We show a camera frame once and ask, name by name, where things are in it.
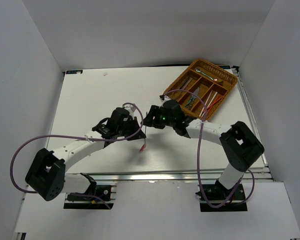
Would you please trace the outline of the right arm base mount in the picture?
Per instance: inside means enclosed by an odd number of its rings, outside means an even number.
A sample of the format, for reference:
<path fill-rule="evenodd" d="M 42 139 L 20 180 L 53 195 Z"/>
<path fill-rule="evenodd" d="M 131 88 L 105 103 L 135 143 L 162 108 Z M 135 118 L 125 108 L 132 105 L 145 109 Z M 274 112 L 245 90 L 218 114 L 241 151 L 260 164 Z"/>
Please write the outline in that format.
<path fill-rule="evenodd" d="M 214 206 L 221 204 L 232 191 L 231 189 L 224 191 L 217 184 L 203 184 L 202 187 L 206 195 L 206 198 Z M 207 204 L 200 188 L 195 193 L 195 195 L 199 200 L 200 211 L 202 213 L 247 212 L 248 211 L 247 203 L 246 202 L 242 203 L 246 199 L 246 194 L 243 185 L 241 183 L 238 185 L 237 189 L 231 195 L 229 200 L 219 208 L 212 208 Z"/>

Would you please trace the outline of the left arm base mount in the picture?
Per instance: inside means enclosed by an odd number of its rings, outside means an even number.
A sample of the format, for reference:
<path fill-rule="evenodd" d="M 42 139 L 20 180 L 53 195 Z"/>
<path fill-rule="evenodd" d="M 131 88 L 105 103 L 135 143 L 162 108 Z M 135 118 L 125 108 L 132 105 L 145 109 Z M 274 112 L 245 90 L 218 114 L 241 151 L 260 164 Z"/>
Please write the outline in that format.
<path fill-rule="evenodd" d="M 116 186 L 97 183 L 85 173 L 66 174 L 62 191 L 67 210 L 110 210 L 116 199 Z"/>

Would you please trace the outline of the green handled fork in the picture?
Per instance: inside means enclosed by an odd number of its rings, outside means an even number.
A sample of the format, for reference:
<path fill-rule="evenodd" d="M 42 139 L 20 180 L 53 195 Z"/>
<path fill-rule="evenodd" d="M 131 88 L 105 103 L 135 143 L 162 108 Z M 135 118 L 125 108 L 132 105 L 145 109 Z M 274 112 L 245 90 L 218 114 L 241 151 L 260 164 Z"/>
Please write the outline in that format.
<path fill-rule="evenodd" d="M 188 76 L 181 84 L 181 86 L 179 87 L 179 89 L 184 89 L 184 86 L 188 83 L 188 81 L 190 80 L 190 77 Z"/>

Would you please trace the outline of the orange chopstick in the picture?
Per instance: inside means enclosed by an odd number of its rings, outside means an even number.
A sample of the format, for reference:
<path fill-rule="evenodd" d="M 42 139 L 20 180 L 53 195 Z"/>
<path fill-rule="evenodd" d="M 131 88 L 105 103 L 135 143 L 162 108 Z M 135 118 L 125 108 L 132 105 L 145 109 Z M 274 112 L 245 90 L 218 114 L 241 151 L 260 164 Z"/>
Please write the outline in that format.
<path fill-rule="evenodd" d="M 223 97 L 219 97 L 218 99 L 216 99 L 210 106 L 208 106 L 207 107 L 207 110 L 205 111 L 205 112 L 209 112 L 210 111 L 210 109 L 212 108 L 212 107 L 214 107 L 220 100 L 222 100 L 223 99 Z"/>
<path fill-rule="evenodd" d="M 219 97 L 216 99 L 207 109 L 210 110 L 214 105 L 216 105 L 218 102 L 220 102 L 224 97 Z"/>

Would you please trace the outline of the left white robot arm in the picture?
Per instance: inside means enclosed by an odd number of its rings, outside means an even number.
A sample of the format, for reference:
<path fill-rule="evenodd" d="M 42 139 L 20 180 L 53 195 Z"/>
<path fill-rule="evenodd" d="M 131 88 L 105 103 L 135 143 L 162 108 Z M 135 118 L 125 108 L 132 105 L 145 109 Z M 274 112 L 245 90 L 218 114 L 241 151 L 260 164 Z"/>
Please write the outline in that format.
<path fill-rule="evenodd" d="M 61 193 L 75 194 L 86 200 L 96 194 L 96 181 L 87 173 L 68 174 L 68 170 L 92 153 L 118 141 L 145 139 L 132 104 L 117 107 L 110 117 L 101 120 L 84 136 L 68 145 L 37 152 L 25 181 L 45 201 Z"/>

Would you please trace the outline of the white chopstick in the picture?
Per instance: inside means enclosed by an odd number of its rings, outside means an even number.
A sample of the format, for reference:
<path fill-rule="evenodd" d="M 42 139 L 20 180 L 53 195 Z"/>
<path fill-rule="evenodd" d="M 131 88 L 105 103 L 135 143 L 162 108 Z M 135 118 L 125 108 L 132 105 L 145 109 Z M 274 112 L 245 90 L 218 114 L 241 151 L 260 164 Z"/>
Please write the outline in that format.
<path fill-rule="evenodd" d="M 209 92 L 209 95 L 208 95 L 208 97 L 205 100 L 204 106 L 203 106 L 203 108 L 202 108 L 202 110 L 201 110 L 201 112 L 199 114 L 200 117 L 202 116 L 202 114 L 204 113 L 205 108 L 207 107 L 207 104 L 208 104 L 208 101 L 209 101 L 209 99 L 211 97 L 212 92 L 213 92 L 212 90 Z"/>
<path fill-rule="evenodd" d="M 204 116 L 205 111 L 206 111 L 207 108 L 214 102 L 214 100 L 215 100 L 215 98 L 216 98 L 217 95 L 218 95 L 218 92 L 217 92 L 217 91 L 214 91 L 214 92 L 211 93 L 211 96 L 210 96 L 210 98 L 209 98 L 209 100 L 208 100 L 208 102 L 207 102 L 207 107 L 204 109 L 204 112 L 203 112 L 203 114 L 202 114 L 200 117 L 203 117 L 203 116 Z"/>

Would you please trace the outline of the brown handled knife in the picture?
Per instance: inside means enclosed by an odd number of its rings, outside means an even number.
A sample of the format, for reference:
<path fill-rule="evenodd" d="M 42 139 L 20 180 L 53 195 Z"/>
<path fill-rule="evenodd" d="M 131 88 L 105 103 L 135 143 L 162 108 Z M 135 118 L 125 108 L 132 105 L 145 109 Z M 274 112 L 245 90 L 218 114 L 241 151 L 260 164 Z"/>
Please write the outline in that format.
<path fill-rule="evenodd" d="M 195 91 L 193 92 L 193 94 L 191 95 L 191 98 L 189 99 L 190 101 L 194 101 L 196 98 L 197 98 L 197 96 L 198 96 L 198 94 L 199 94 L 199 91 L 200 91 L 200 87 L 198 86 L 196 89 L 195 89 Z"/>

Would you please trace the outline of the pink handled fork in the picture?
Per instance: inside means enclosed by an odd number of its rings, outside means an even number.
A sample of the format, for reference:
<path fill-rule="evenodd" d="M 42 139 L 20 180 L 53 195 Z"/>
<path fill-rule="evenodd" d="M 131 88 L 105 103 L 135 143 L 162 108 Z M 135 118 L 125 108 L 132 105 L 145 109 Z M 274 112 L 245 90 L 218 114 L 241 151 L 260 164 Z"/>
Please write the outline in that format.
<path fill-rule="evenodd" d="M 185 90 L 185 89 L 188 87 L 188 85 L 192 82 L 192 80 L 193 80 L 193 78 L 190 77 L 190 80 L 189 80 L 188 83 L 184 86 L 184 89 L 182 89 L 182 90 Z"/>

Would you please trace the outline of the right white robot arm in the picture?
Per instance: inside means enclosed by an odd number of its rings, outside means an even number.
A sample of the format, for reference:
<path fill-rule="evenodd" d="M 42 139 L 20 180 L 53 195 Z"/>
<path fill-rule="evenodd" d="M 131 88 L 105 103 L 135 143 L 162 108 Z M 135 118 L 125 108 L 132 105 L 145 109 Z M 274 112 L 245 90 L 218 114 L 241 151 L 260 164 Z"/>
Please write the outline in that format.
<path fill-rule="evenodd" d="M 171 127 L 182 137 L 222 146 L 228 165 L 215 182 L 215 192 L 223 200 L 233 195 L 235 184 L 265 152 L 262 143 L 244 122 L 225 125 L 202 121 L 185 115 L 175 100 L 167 100 L 161 106 L 152 105 L 143 124 L 156 129 Z"/>

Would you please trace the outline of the green handled knife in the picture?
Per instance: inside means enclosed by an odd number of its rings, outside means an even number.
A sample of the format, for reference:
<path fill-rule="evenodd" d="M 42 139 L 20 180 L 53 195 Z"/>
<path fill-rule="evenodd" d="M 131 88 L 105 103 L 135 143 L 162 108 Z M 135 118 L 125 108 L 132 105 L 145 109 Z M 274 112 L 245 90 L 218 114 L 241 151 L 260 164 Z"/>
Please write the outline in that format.
<path fill-rule="evenodd" d="M 191 109 L 195 99 L 196 99 L 196 97 L 191 96 L 190 99 L 188 100 L 188 102 L 186 103 L 185 108 Z"/>

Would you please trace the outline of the ornate iridescent spoon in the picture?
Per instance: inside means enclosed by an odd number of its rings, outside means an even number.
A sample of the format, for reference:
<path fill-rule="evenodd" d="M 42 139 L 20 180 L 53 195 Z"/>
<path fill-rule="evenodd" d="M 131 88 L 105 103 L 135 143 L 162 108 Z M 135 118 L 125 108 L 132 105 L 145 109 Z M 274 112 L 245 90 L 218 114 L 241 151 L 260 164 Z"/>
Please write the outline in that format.
<path fill-rule="evenodd" d="M 195 71 L 196 71 L 197 73 L 200 73 L 201 75 L 203 75 L 203 76 L 209 78 L 211 81 L 213 81 L 213 82 L 215 82 L 215 83 L 221 83 L 221 82 L 222 82 L 221 79 L 216 78 L 216 77 L 213 77 L 213 76 L 212 76 L 211 74 L 209 74 L 209 73 L 205 73 L 205 72 L 204 72 L 201 68 L 199 68 L 199 67 L 196 67 L 196 68 L 195 68 Z"/>

